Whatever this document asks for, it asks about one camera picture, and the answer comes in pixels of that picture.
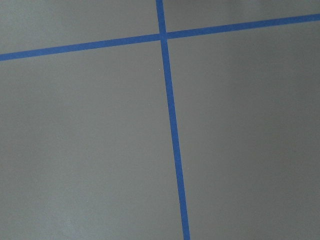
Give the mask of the blue tape grid lines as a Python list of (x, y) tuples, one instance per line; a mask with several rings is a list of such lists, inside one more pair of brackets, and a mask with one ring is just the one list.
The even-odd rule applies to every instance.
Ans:
[(3, 240), (317, 240), (317, 0), (3, 0)]

